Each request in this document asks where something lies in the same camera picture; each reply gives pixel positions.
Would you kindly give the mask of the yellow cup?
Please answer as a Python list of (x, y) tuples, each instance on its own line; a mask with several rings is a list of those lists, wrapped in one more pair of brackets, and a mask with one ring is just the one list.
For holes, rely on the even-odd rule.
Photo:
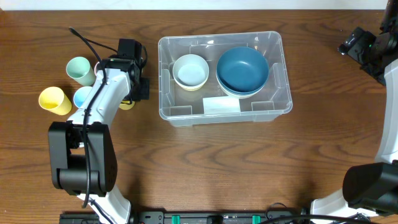
[(56, 86), (43, 90), (38, 101), (41, 108), (60, 116), (66, 115), (72, 110), (71, 101), (63, 90)]
[(134, 101), (122, 101), (119, 105), (119, 108), (122, 110), (130, 110), (134, 105)]

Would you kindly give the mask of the green cup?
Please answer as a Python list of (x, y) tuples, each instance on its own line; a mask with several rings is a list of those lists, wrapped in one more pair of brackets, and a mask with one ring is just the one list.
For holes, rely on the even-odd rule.
[(88, 59), (75, 57), (66, 66), (67, 75), (83, 86), (91, 86), (96, 80), (96, 75)]

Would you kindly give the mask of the light blue cup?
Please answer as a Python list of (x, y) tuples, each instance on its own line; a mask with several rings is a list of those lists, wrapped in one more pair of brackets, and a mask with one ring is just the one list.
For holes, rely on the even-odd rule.
[(83, 86), (75, 92), (73, 96), (73, 103), (77, 108), (80, 108), (83, 105), (91, 89), (91, 86)]

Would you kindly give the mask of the light grey bowl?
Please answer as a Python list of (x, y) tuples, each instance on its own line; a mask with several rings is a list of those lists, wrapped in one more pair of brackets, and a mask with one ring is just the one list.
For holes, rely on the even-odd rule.
[(187, 54), (181, 56), (172, 69), (175, 82), (188, 86), (206, 83), (210, 73), (207, 61), (199, 55)]

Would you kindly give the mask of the white bowl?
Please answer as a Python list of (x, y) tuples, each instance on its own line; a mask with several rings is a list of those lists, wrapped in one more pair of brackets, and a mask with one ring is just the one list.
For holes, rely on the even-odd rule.
[(199, 90), (200, 88), (202, 88), (203, 85), (204, 85), (204, 83), (201, 83), (201, 84), (195, 85), (195, 86), (188, 86), (188, 85), (184, 85), (184, 84), (179, 83), (179, 82), (176, 82), (176, 84), (177, 84), (178, 86), (180, 86), (182, 89), (186, 90), (186, 91), (197, 91), (197, 90)]

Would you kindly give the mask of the clear plastic storage container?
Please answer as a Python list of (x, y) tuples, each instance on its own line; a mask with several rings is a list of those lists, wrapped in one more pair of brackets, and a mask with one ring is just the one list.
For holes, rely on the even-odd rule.
[[(228, 96), (216, 79), (218, 59), (234, 47), (257, 50), (270, 69), (265, 86), (249, 98)], [(180, 87), (172, 71), (177, 59), (187, 54), (199, 55), (210, 69), (208, 80), (195, 91)], [(276, 31), (163, 37), (158, 55), (159, 115), (172, 126), (272, 121), (293, 108), (282, 37)]]

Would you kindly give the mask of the beige bowl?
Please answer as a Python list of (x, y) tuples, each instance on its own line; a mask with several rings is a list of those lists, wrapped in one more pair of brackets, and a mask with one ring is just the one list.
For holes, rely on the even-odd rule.
[(258, 93), (258, 91), (255, 91), (255, 92), (249, 93), (249, 94), (237, 94), (237, 93), (233, 93), (233, 92), (231, 92), (231, 91), (229, 91), (229, 90), (227, 90), (227, 89), (224, 89), (224, 88), (222, 88), (222, 91), (223, 91), (224, 93), (226, 93), (228, 96), (234, 97), (234, 98), (238, 98), (238, 99), (246, 99), (246, 98), (252, 97), (252, 96), (254, 96), (256, 93)]

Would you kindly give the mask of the dark blue bowl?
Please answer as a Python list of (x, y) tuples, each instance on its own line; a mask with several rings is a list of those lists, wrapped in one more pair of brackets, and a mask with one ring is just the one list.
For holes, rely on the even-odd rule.
[(237, 91), (253, 91), (267, 83), (267, 59), (250, 47), (235, 47), (219, 58), (216, 66), (218, 80)]
[(230, 87), (227, 87), (225, 84), (219, 82), (220, 87), (222, 87), (224, 90), (227, 92), (233, 93), (235, 95), (254, 95), (257, 92), (261, 91), (264, 87), (264, 85), (261, 85), (259, 88), (253, 90), (253, 91), (237, 91), (237, 90), (232, 90)]

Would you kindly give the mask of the pink cup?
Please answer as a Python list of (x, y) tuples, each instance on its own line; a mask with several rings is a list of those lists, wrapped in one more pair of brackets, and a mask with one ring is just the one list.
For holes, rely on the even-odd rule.
[(100, 65), (100, 63), (97, 62), (97, 63), (95, 64), (95, 66), (94, 66), (94, 69), (93, 69), (93, 70), (94, 70), (94, 74), (95, 74), (95, 75), (97, 74), (99, 65)]

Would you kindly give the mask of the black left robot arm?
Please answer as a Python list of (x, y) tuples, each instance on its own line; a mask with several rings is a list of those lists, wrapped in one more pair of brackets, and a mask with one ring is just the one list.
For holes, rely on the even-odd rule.
[(131, 203), (116, 186), (118, 164), (110, 126), (121, 105), (149, 97), (142, 77), (146, 48), (120, 39), (116, 54), (97, 64), (96, 81), (82, 106), (66, 122), (49, 127), (52, 183), (88, 203), (101, 223), (130, 223)]

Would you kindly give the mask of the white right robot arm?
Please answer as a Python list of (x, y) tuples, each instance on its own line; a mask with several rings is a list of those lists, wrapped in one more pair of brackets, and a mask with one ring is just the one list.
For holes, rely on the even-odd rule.
[(373, 159), (350, 167), (342, 187), (313, 200), (310, 223), (365, 222), (397, 214), (397, 1), (388, 1), (373, 34), (355, 28), (338, 47), (386, 89), (381, 140)]

